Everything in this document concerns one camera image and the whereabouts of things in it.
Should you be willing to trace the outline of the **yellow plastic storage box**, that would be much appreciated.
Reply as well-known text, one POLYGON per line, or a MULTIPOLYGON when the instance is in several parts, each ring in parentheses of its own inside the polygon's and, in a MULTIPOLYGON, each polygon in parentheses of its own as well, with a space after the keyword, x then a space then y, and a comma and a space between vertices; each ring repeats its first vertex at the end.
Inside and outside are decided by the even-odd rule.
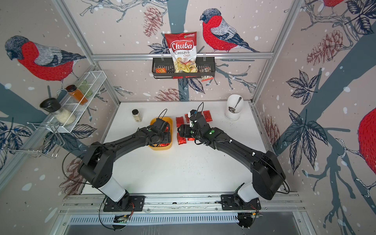
POLYGON ((154 133, 150 148, 153 150, 168 150, 172 145, 173 122, 169 117, 159 117, 151 121, 150 130, 154 133))

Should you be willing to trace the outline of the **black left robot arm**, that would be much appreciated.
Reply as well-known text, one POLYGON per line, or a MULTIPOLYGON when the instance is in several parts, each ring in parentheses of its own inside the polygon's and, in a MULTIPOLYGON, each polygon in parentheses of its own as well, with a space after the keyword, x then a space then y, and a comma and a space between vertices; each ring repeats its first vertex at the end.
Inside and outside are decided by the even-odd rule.
POLYGON ((125 154, 145 146, 159 147, 171 143, 171 127, 161 118, 120 140, 93 143, 86 151, 78 173, 113 202, 126 201, 129 193, 113 176, 114 162, 125 154))

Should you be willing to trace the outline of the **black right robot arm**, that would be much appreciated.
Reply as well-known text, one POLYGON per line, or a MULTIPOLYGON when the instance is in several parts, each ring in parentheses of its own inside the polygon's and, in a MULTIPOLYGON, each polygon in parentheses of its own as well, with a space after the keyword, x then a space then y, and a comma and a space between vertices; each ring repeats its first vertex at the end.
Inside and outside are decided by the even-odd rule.
POLYGON ((217 127, 210 127, 205 117, 191 110, 190 123, 178 127, 180 137, 194 138, 199 145, 224 152, 243 164, 253 175, 253 188, 266 200, 271 200, 285 182, 286 175, 275 153, 254 150, 236 141, 217 127))

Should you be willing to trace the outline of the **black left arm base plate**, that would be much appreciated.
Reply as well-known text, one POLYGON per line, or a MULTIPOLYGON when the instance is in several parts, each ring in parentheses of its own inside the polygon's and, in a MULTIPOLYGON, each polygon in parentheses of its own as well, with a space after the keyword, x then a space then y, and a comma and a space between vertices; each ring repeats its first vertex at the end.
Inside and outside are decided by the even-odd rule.
POLYGON ((114 202, 106 198, 104 203, 104 212, 141 212, 144 207, 146 197, 144 195, 125 196, 119 202, 114 202))

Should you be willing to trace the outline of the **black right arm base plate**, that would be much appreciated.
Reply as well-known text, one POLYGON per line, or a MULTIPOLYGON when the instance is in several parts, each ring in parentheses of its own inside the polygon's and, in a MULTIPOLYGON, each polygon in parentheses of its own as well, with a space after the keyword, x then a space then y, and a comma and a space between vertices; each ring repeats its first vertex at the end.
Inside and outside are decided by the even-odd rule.
POLYGON ((242 183, 232 194, 222 194, 217 203, 224 211, 258 211, 261 209, 259 195, 254 190, 252 183, 242 183), (245 193, 250 193, 250 195, 247 194, 244 200, 239 195, 239 191, 242 192, 242 195, 245 193))

